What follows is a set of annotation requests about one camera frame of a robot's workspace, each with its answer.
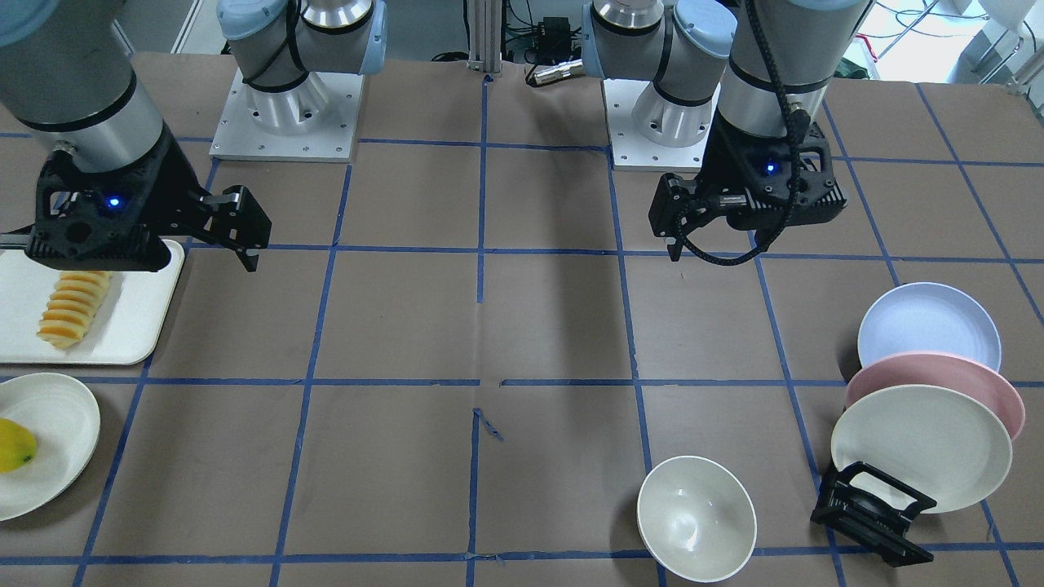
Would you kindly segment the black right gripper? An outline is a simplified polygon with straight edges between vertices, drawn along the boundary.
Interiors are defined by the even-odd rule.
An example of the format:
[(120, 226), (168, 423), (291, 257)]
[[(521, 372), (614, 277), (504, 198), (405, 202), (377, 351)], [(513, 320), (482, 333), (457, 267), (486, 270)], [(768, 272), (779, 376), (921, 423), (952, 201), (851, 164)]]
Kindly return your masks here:
[(230, 249), (258, 271), (272, 222), (250, 189), (201, 188), (167, 124), (152, 148), (106, 172), (79, 170), (72, 146), (48, 157), (35, 189), (35, 220), (25, 253), (55, 271), (163, 271), (164, 236), (189, 235)]

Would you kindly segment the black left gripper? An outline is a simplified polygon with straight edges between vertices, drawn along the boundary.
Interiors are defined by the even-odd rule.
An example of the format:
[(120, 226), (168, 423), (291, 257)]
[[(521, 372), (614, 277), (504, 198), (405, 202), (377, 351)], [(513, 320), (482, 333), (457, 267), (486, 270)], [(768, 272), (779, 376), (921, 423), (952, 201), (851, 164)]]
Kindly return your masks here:
[[(847, 207), (847, 197), (832, 170), (829, 145), (808, 115), (794, 118), (801, 164), (787, 226), (831, 222)], [(793, 162), (784, 138), (756, 137), (715, 115), (699, 174), (685, 179), (666, 172), (659, 178), (659, 196), (650, 204), (652, 234), (665, 239), (669, 259), (677, 263), (684, 250), (709, 260), (688, 238), (709, 222), (707, 212), (726, 217), (735, 230), (772, 231), (791, 196)]]

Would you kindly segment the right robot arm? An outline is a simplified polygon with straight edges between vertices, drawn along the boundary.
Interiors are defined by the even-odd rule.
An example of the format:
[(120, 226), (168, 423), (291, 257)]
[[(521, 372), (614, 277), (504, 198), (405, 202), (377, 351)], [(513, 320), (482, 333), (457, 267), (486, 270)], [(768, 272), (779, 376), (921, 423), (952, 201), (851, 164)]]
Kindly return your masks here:
[[(256, 271), (272, 224), (245, 186), (201, 188), (112, 31), (118, 1), (4, 1), (2, 104), (50, 155), (35, 219), (4, 234), (52, 271), (161, 271), (163, 238), (230, 249)], [(220, 159), (345, 162), (365, 75), (387, 54), (384, 1), (220, 1), (233, 83)]]

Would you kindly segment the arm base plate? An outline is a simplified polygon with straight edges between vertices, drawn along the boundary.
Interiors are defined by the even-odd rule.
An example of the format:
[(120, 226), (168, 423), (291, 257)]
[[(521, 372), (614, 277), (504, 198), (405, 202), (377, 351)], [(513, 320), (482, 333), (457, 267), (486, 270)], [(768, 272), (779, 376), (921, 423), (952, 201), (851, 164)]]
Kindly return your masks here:
[(356, 144), (361, 75), (312, 72), (282, 93), (236, 72), (210, 152), (223, 161), (349, 163)]
[(707, 103), (666, 100), (652, 83), (604, 79), (606, 120), (619, 170), (697, 172), (704, 161), (720, 88)]

